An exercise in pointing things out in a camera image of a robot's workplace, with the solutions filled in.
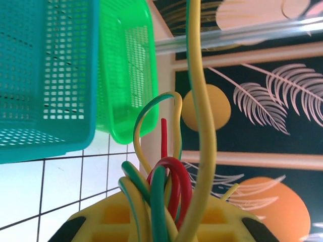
green plastic basket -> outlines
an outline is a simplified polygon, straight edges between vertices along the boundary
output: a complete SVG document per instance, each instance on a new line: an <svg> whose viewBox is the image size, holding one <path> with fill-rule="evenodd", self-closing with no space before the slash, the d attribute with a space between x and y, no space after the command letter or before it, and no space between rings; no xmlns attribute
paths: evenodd
<svg viewBox="0 0 323 242"><path fill-rule="evenodd" d="M158 95L153 25L145 0L101 0L99 49L96 127L129 144L139 112ZM154 107L140 135L152 131L157 120Z"/></svg>

plastic basket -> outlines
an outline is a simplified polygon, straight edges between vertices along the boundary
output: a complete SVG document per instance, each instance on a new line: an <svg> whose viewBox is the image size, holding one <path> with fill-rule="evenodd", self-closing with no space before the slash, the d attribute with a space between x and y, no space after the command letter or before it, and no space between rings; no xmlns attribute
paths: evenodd
<svg viewBox="0 0 323 242"><path fill-rule="evenodd" d="M0 6L0 164L85 148L95 130L98 2Z"/></svg>
<svg viewBox="0 0 323 242"><path fill-rule="evenodd" d="M145 0L101 0L97 129L120 144L133 139L142 108L158 95L153 25ZM153 130L158 107L140 135Z"/></svg>

transparent plastic tube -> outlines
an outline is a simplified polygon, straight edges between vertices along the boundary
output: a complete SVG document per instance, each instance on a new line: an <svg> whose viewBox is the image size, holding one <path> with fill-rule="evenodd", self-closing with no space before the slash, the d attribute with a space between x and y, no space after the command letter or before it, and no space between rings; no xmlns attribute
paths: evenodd
<svg viewBox="0 0 323 242"><path fill-rule="evenodd" d="M213 30L201 33L203 49L226 46L259 39L273 40L323 32L323 15L319 17L285 20L231 30ZM168 54L186 51L186 36L156 41L156 53Z"/></svg>

wall mural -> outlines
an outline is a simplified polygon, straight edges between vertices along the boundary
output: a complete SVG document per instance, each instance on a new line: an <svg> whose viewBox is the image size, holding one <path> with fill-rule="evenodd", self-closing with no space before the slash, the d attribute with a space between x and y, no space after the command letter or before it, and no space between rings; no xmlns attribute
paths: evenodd
<svg viewBox="0 0 323 242"><path fill-rule="evenodd" d="M184 165L194 188L198 164ZM228 202L258 216L279 241L323 241L321 171L217 165L211 194L220 198L234 183Z"/></svg>
<svg viewBox="0 0 323 242"><path fill-rule="evenodd" d="M323 154L322 57L204 69L218 150ZM183 150L199 150L187 71L176 72L183 97Z"/></svg>
<svg viewBox="0 0 323 242"><path fill-rule="evenodd" d="M154 3L172 34L185 35L186 0L162 0ZM202 0L201 31L227 30L321 14L322 0ZM297 38L237 42L233 45L204 49L203 56L317 42L322 38L323 34L308 32L307 35ZM186 59L186 53L178 53L176 58Z"/></svg>

feather painting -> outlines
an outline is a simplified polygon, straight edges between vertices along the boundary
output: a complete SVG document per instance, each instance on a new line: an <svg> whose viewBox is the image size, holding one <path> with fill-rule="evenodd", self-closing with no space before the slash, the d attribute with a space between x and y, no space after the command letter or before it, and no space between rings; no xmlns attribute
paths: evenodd
<svg viewBox="0 0 323 242"><path fill-rule="evenodd" d="M289 64L268 72L261 68L242 64L245 67L266 74L266 87L273 101L289 108L291 102L295 112L300 115L296 99L300 97L302 109L308 118L311 118L323 127L323 75L304 64Z"/></svg>
<svg viewBox="0 0 323 242"><path fill-rule="evenodd" d="M300 116L300 107L296 100L301 100L301 108L309 121L313 120L323 127L323 74L308 68L305 64L288 64L272 72L250 64L244 67L263 73L264 86L247 82L237 84L220 71L208 69L235 85L233 102L254 125L269 125L289 135L286 127L287 111L290 104Z"/></svg>

